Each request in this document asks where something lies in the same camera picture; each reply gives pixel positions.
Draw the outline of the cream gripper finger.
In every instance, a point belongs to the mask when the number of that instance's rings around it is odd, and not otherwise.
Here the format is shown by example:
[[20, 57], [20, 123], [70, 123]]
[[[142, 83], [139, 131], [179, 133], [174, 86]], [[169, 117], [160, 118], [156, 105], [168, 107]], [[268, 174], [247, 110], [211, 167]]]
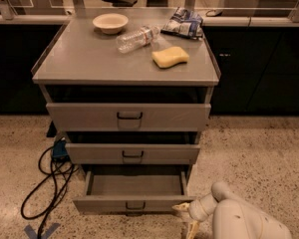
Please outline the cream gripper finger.
[[187, 232], [185, 239], [194, 239], [195, 235], [199, 230], [200, 222], [193, 220], [187, 224]]
[[189, 209], [189, 203], [188, 202], [183, 202], [180, 204], [176, 204], [172, 207], [173, 210], [177, 212], [187, 212]]

